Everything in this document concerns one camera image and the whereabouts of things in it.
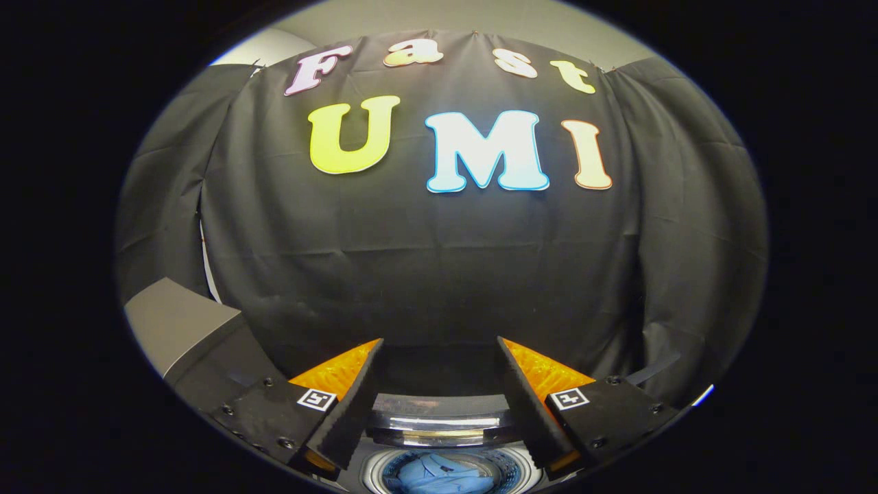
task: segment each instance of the screw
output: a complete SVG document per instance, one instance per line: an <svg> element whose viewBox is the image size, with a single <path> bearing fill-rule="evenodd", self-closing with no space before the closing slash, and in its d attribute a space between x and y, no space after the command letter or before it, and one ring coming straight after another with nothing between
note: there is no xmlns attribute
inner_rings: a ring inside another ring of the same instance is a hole
<svg viewBox="0 0 878 494"><path fill-rule="evenodd" d="M277 443L280 447L285 447L287 449L293 449L296 447L296 441L288 440L287 438L277 438Z"/></svg>

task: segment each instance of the yellow letter u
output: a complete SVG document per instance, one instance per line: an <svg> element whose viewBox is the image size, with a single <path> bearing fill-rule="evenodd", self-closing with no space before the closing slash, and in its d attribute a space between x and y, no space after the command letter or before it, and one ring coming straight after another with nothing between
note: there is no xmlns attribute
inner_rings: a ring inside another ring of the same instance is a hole
<svg viewBox="0 0 878 494"><path fill-rule="evenodd" d="M339 144L342 116L350 111L350 105L323 106L311 112L311 163L317 170L338 175L363 171L381 161L390 147L391 109L398 104L397 96L378 96L360 104L369 111L369 133L356 151L342 150Z"/></svg>

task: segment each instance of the cutout letter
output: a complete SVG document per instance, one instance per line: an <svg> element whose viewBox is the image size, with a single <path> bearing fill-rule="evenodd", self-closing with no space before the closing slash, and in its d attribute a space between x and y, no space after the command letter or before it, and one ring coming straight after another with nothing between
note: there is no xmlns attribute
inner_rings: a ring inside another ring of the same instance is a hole
<svg viewBox="0 0 878 494"><path fill-rule="evenodd" d="M439 45L433 40L408 40L390 47L392 52L385 57L387 67L398 67L409 63L431 63L442 59Z"/></svg>
<svg viewBox="0 0 878 494"><path fill-rule="evenodd" d="M390 147L391 109L398 104L399 97L378 96L360 105L369 111L369 133L366 143L356 151L342 150L339 145L342 116L350 111L350 105L323 106L311 112L311 163L317 170L338 175L363 171L381 161Z"/></svg>
<svg viewBox="0 0 878 494"><path fill-rule="evenodd" d="M299 60L299 71L296 72L292 85L284 91L284 96L290 96L291 94L317 87L317 84L320 84L320 79L314 77L317 75L317 72L325 76L330 70L335 68L338 57L348 56L353 51L354 48L352 47L340 47Z"/></svg>
<svg viewBox="0 0 878 494"><path fill-rule="evenodd" d="M506 72L516 74L517 76L529 77L531 79L536 77L536 69L530 66L530 60L528 60L528 57L523 54L505 50L503 48L497 48L491 53L497 57L497 60L494 60L494 63Z"/></svg>
<svg viewBox="0 0 878 494"><path fill-rule="evenodd" d="M603 190L613 185L613 179L604 171L601 151L598 149L598 134L594 125L580 120L564 120L561 127L573 136L579 171L573 179L576 185L585 189Z"/></svg>
<svg viewBox="0 0 878 494"><path fill-rule="evenodd" d="M510 191L542 191L549 186L549 177L540 170L536 153L534 126L538 121L534 113L503 112L485 138L462 113L427 117L424 123L433 129L436 138L436 171L427 181L428 190L464 190L466 178L457 173L458 156L476 185L484 189L503 155L504 170L497 178L501 187Z"/></svg>
<svg viewBox="0 0 878 494"><path fill-rule="evenodd" d="M582 91L587 94L594 94L594 86L591 84L586 84L582 82L582 77L588 77L585 70L577 69L575 65L570 62L561 62L561 61L552 61L549 62L550 65L554 65L558 67L558 70L561 71L561 78L564 79L564 82L567 83L570 87L575 89L576 91Z"/></svg>

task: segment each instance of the letter m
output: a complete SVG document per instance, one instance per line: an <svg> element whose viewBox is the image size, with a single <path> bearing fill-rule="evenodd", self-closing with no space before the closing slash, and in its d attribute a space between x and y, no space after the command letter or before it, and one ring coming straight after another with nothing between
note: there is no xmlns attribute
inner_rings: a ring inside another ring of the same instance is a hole
<svg viewBox="0 0 878 494"><path fill-rule="evenodd" d="M428 117L424 123L435 132L436 169L427 188L433 193L464 190L466 178L457 173L460 156L476 185L484 189L503 155L504 170L497 177L501 187L510 191L542 191L549 186L549 177L540 170L536 153L534 126L538 121L534 113L503 112L485 138L462 113Z"/></svg>

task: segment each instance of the blue fabric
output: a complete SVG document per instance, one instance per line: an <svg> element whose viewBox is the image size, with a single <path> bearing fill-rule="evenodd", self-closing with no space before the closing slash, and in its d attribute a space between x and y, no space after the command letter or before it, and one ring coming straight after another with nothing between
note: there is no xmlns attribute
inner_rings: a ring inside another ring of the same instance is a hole
<svg viewBox="0 0 878 494"><path fill-rule="evenodd" d="M493 487L492 477L438 454L408 463L397 477L406 494L485 494Z"/></svg>

